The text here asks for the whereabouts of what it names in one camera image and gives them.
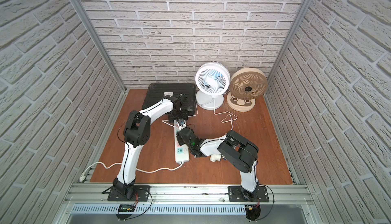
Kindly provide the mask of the aluminium corner post left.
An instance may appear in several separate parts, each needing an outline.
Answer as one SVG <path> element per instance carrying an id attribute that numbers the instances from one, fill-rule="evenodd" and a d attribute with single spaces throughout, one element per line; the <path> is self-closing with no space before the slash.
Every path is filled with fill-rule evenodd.
<path id="1" fill-rule="evenodd" d="M 98 52 L 101 54 L 105 64 L 107 65 L 109 71 L 111 72 L 112 76 L 114 77 L 115 81 L 117 82 L 120 90 L 123 93 L 126 93 L 126 87 L 115 67 L 113 64 L 109 53 L 107 52 L 106 48 L 104 47 L 104 44 L 102 40 L 99 37 L 99 34 L 97 33 L 96 29 L 94 28 L 92 21 L 90 20 L 86 10 L 84 9 L 81 0 L 69 0 L 72 4 L 75 12 L 78 14 L 82 24 L 84 25 L 87 33 L 90 35 L 91 40 L 95 44 Z"/>

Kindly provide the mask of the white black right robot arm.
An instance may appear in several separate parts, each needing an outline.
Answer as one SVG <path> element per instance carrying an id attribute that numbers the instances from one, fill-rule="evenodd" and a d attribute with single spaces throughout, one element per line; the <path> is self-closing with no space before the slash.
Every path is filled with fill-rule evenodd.
<path id="1" fill-rule="evenodd" d="M 240 172 L 241 188 L 251 193 L 256 190 L 259 148 L 238 132 L 230 130 L 218 138 L 202 139 L 190 127 L 185 127 L 176 133 L 176 138 L 179 145 L 188 146 L 196 158 L 213 155 L 224 157 Z"/>

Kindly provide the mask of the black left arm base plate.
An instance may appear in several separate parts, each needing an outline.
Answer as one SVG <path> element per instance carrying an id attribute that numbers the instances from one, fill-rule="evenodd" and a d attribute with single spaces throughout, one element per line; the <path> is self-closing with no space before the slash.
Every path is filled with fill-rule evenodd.
<path id="1" fill-rule="evenodd" d="M 109 202 L 135 202 L 136 199 L 139 202 L 147 202 L 150 192 L 149 185 L 134 185 L 126 190 L 118 190 L 114 186 L 109 191 Z"/>

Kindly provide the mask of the beige bear desk fan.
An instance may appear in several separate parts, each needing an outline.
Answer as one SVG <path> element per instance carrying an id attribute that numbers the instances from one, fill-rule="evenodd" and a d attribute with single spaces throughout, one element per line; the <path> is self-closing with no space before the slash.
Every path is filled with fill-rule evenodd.
<path id="1" fill-rule="evenodd" d="M 248 112 L 268 87 L 265 74 L 257 68 L 244 67 L 235 72 L 230 81 L 227 103 L 238 112 Z"/>

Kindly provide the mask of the small black plug adapter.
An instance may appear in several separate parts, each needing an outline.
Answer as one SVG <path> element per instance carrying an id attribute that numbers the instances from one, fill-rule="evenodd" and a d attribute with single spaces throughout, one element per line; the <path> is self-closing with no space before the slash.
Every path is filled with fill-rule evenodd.
<path id="1" fill-rule="evenodd" d="M 178 120 L 177 120 L 177 124 L 178 124 L 179 127 L 181 127 L 181 126 L 186 125 L 186 122 L 185 122 L 185 120 L 183 120 L 183 119 L 178 119 Z"/>

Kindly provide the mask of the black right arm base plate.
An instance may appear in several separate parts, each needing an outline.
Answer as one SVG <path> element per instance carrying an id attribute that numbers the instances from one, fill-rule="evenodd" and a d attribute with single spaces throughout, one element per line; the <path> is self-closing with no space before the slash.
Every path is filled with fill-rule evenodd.
<path id="1" fill-rule="evenodd" d="M 228 195 L 230 202 L 269 202 L 265 186 L 258 185 L 253 192 L 249 192 L 241 186 L 228 186 Z"/>

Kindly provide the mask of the aluminium corner post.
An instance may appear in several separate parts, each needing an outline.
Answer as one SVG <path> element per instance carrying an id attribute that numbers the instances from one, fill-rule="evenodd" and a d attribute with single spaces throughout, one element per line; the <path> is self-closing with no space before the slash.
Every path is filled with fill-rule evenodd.
<path id="1" fill-rule="evenodd" d="M 92 21 L 90 20 L 86 10 L 84 9 L 81 0 L 69 0 L 72 4 L 75 12 L 78 14 L 82 24 L 84 25 L 87 33 L 90 35 L 91 40 L 95 44 L 98 52 L 101 54 L 105 64 L 107 65 L 109 71 L 111 72 L 112 76 L 114 77 L 115 81 L 117 82 L 120 90 L 123 93 L 126 93 L 126 87 L 115 67 L 113 64 L 109 53 L 107 52 L 106 48 L 104 47 L 104 44 L 102 40 L 99 37 L 99 34 L 97 33 L 96 29 L 94 28 Z"/>
<path id="2" fill-rule="evenodd" d="M 279 65 L 282 61 L 283 55 L 288 50 L 288 47 L 291 44 L 291 42 L 294 38 L 294 35 L 296 34 L 307 10 L 309 9 L 309 6 L 311 5 L 311 2 L 312 2 L 312 0 L 303 0 L 303 2 L 301 3 L 300 8 L 298 9 L 298 12 L 297 12 L 297 14 L 292 22 L 292 25 L 289 29 L 289 32 L 284 40 L 282 48 L 279 51 L 279 54 L 276 58 L 276 61 L 274 62 L 274 65 L 269 73 L 269 76 L 267 78 L 269 83 L 272 81 L 273 77 L 277 73 L 277 68 L 279 67 Z"/>

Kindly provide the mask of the white cylindrical adapter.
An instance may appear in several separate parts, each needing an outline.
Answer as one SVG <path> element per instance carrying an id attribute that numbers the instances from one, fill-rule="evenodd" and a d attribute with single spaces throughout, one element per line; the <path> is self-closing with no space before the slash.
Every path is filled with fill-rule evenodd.
<path id="1" fill-rule="evenodd" d="M 210 161 L 211 162 L 216 162 L 221 160 L 222 155 L 221 154 L 212 154 L 210 156 Z"/>

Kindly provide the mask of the aluminium corner post right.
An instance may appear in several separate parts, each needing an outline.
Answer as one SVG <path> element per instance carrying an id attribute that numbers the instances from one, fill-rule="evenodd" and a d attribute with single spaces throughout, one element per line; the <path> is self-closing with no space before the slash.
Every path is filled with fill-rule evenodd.
<path id="1" fill-rule="evenodd" d="M 312 2 L 312 0 L 303 0 L 303 2 L 301 3 L 300 8 L 298 9 L 298 12 L 297 12 L 297 14 L 292 22 L 292 25 L 289 29 L 289 32 L 284 40 L 282 48 L 279 51 L 279 54 L 276 58 L 276 61 L 274 62 L 274 65 L 269 73 L 269 76 L 267 78 L 269 83 L 272 81 L 273 77 L 277 73 L 277 68 L 279 67 L 279 65 L 282 61 L 283 55 L 288 50 L 288 47 L 291 44 L 291 42 L 294 38 L 294 35 L 296 34 L 307 10 L 309 9 L 309 6 L 311 5 L 311 2 Z"/>

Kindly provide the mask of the black plastic tool case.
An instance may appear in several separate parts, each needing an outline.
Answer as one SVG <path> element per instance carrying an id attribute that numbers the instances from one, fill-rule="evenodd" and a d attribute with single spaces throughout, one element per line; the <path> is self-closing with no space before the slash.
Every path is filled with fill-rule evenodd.
<path id="1" fill-rule="evenodd" d="M 184 94 L 187 97 L 186 102 L 191 102 L 194 105 L 193 115 L 196 114 L 196 85 L 194 83 L 152 83 L 148 87 L 142 109 L 144 110 L 158 103 L 164 97 L 164 92 L 173 92 L 174 97 Z"/>

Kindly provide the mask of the white desk fan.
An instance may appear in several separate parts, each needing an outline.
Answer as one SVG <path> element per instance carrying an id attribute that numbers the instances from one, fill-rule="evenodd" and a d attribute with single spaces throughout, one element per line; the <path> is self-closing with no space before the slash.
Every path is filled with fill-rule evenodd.
<path id="1" fill-rule="evenodd" d="M 195 75 L 196 103 L 205 110 L 213 111 L 224 103 L 223 94 L 228 90 L 231 77 L 226 66 L 219 62 L 203 64 Z"/>

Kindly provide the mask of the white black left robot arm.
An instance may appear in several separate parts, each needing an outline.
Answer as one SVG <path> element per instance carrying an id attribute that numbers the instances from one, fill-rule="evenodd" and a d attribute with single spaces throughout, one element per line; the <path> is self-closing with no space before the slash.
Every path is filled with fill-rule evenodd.
<path id="1" fill-rule="evenodd" d="M 175 120 L 187 120 L 186 99 L 184 94 L 166 95 L 156 104 L 129 114 L 123 132 L 125 150 L 121 169 L 113 181 L 113 189 L 127 199 L 133 197 L 136 166 L 141 150 L 150 138 L 151 124 L 166 113 Z"/>

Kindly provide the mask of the white power strip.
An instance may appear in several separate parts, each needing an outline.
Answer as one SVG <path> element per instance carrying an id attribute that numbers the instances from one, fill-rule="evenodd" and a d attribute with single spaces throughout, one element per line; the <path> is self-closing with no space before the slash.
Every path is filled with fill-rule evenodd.
<path id="1" fill-rule="evenodd" d="M 188 146 L 183 144 L 180 145 L 177 140 L 177 133 L 186 127 L 186 125 L 179 127 L 177 124 L 177 120 L 174 120 L 174 140 L 175 140 L 175 161 L 178 164 L 182 164 L 189 161 L 189 150 Z"/>

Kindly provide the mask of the aluminium front rail frame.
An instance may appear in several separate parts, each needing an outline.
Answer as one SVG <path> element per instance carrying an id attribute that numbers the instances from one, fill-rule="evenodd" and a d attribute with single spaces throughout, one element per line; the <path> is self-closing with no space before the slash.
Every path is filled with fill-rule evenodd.
<path id="1" fill-rule="evenodd" d="M 174 204 L 174 205 L 244 205 L 245 214 L 242 215 L 252 223 L 270 220 L 278 215 L 287 215 L 286 211 L 279 210 L 279 206 L 294 207 L 302 211 L 302 217 L 307 224 L 320 224 L 321 218 L 315 207 L 315 202 L 306 185 L 263 185 L 267 188 L 269 202 L 230 202 L 228 186 L 218 184 L 152 184 L 149 185 L 150 199 L 147 202 L 109 202 L 110 184 L 108 183 L 74 183 L 71 185 L 63 204 L 55 217 L 55 224 L 66 224 L 76 215 L 101 214 L 71 214 L 74 204 L 125 204 L 131 210 L 140 204 Z M 120 221 L 138 221 L 148 214 L 105 214 Z"/>

